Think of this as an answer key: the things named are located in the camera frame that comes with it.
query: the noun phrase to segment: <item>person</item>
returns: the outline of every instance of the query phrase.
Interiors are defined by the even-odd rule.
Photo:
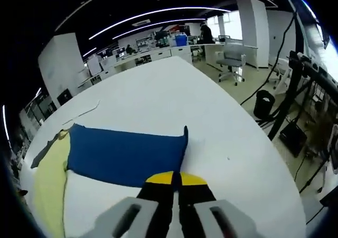
[[[132,53],[134,52],[134,49],[130,47],[130,44],[127,45],[126,52],[127,52],[129,55],[132,55]]]
[[[211,29],[205,24],[205,22],[201,23],[201,44],[214,44],[214,40],[212,39]]]

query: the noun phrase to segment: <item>white table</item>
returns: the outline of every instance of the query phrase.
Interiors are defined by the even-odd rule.
[[[264,237],[305,237],[305,214],[293,178],[255,121],[223,89],[178,57],[119,73],[78,94],[46,120],[21,172],[32,195],[33,158],[71,118],[91,128],[177,136],[189,129],[182,171],[203,177],[216,199],[250,216]],[[68,237],[94,227],[96,217],[138,188],[106,184],[68,172],[64,225]],[[33,207],[27,198],[29,207]],[[182,237],[174,211],[168,237]]]

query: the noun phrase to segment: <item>trash can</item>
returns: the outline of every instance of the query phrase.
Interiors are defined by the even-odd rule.
[[[256,94],[256,104],[254,115],[259,119],[265,119],[269,116],[275,103],[275,98],[266,90],[260,90]]]
[[[186,35],[177,35],[175,36],[175,41],[177,46],[185,46],[188,41],[188,37]]]

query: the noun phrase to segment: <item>blue cloth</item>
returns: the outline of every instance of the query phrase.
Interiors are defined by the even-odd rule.
[[[70,129],[68,169],[106,183],[142,187],[154,174],[180,171],[188,129],[178,137],[86,128]]]

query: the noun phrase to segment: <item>black trash can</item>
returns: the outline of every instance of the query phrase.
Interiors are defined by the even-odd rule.
[[[256,94],[256,104],[254,115],[259,119],[265,119],[269,116],[275,103],[275,98],[266,90],[260,90]]]

